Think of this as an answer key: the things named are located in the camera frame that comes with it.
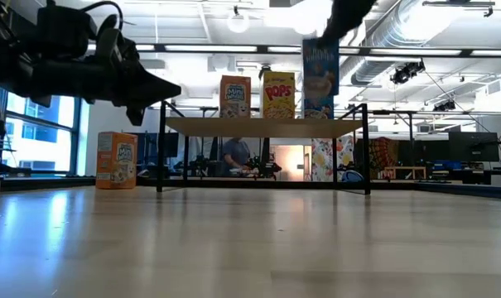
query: wooden floor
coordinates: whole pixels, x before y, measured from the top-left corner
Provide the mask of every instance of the wooden floor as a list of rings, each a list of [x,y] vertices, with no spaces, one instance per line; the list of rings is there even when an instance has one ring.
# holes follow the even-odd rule
[[[501,297],[501,201],[409,191],[4,195],[0,297]]]

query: orange cereal box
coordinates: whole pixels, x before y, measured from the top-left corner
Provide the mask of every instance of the orange cereal box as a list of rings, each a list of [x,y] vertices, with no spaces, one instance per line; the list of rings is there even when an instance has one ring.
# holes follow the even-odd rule
[[[104,190],[136,186],[137,136],[120,132],[98,135],[95,187]]]
[[[250,78],[223,75],[220,80],[219,106],[222,118],[250,118]]]
[[[294,73],[263,73],[261,110],[263,118],[294,118]]]

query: person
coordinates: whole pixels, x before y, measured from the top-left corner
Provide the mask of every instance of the person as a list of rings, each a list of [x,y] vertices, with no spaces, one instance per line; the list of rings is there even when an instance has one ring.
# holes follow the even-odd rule
[[[240,137],[234,137],[223,145],[223,163],[221,166],[223,176],[232,175],[230,170],[241,169],[249,170],[244,165],[250,158],[250,150],[245,141]]]

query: colorful cereal box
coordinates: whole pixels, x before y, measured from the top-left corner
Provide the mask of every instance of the colorful cereal box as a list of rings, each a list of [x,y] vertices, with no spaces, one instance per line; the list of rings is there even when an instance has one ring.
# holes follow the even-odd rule
[[[250,118],[250,78],[223,75],[220,80],[219,106],[222,118]]]
[[[137,136],[119,132],[98,135],[95,187],[131,189],[136,186]]]
[[[320,49],[316,40],[304,40],[304,118],[333,119],[333,97],[339,93],[338,47]]]
[[[263,118],[294,118],[294,73],[263,73],[261,109]]]

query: wall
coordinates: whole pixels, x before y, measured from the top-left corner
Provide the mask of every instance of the wall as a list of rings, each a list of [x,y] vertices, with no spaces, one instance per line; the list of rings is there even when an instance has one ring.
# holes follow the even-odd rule
[[[86,141],[86,175],[95,175],[98,134],[100,132],[158,132],[160,110],[147,109],[141,127],[128,121],[126,108],[116,108],[112,103],[97,100],[89,107]]]

